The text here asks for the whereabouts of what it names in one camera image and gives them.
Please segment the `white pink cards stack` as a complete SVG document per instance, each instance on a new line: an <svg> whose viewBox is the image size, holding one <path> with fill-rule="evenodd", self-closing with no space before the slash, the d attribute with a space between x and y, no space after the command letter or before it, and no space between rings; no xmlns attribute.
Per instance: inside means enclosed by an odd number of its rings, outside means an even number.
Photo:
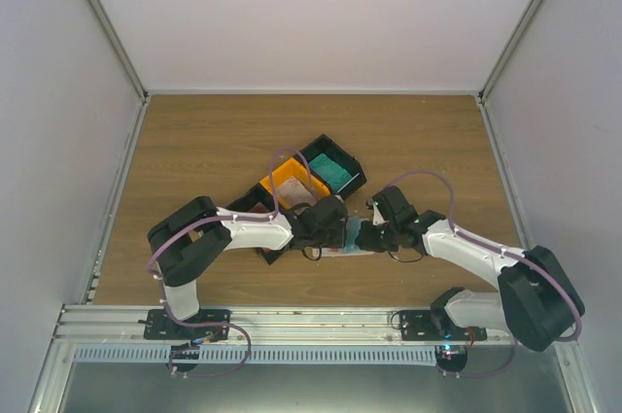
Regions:
<svg viewBox="0 0 622 413"><path fill-rule="evenodd" d="M290 177L276 188L280 203L286 208L297 204L313 205L317 202L313 193L297 178Z"/></svg>

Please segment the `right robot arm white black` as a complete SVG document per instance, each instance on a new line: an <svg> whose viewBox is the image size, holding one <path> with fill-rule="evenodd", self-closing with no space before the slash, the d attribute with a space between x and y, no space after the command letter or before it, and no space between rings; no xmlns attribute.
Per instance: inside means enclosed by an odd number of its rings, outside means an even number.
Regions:
<svg viewBox="0 0 622 413"><path fill-rule="evenodd" d="M430 306L434 335L451 340L464 328L504 331L524 347L542 352L555 341L572 341L582 330L585 306L555 254L483 238L432 210L418 213L396 186L368 202L373 215L361 225L357 245L393 255L405 249L450 262L493 287L477 293L454 287Z"/></svg>

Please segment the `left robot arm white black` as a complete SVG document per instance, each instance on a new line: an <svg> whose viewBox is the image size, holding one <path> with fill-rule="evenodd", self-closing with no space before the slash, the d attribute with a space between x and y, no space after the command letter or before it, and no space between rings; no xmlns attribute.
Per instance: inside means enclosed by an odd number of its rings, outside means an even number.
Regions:
<svg viewBox="0 0 622 413"><path fill-rule="evenodd" d="M266 213L230 211L198 196L147 233L148 271L162 284L167 328L180 339L197 334L197 279L225 251L264 249L277 253L338 248L348 211L341 198Z"/></svg>

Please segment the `teal VIP card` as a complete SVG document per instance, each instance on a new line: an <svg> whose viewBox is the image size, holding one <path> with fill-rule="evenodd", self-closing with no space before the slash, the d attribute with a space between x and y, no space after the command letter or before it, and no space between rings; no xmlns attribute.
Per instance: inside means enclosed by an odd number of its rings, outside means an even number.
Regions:
<svg viewBox="0 0 622 413"><path fill-rule="evenodd" d="M356 254L361 249L356 244L356 239L359 236L361 230L362 220L359 217L352 217L348 219L345 228L345 242L343 251L346 254Z"/></svg>

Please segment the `black bin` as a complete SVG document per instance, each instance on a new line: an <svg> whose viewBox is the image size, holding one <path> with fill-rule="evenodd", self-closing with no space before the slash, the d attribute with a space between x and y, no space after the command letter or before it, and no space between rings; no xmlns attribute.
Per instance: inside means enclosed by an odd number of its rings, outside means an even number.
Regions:
<svg viewBox="0 0 622 413"><path fill-rule="evenodd" d="M227 210L244 213L269 213L274 210L273 196L260 183L256 183L240 197L231 201ZM254 247L253 251L268 265L274 264L287 250L289 243L280 249Z"/></svg>
<svg viewBox="0 0 622 413"><path fill-rule="evenodd" d="M321 134L300 153L311 172L342 199L352 196L367 181L361 164L326 134Z"/></svg>

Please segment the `orange bin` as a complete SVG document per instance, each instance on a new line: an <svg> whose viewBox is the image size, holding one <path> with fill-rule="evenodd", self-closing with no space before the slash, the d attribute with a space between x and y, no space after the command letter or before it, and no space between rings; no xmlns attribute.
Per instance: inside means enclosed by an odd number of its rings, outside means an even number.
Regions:
<svg viewBox="0 0 622 413"><path fill-rule="evenodd" d="M290 158L272 172L272 179L281 206L291 208L300 203L314 205L319 199L331 196L329 187L306 167Z"/></svg>

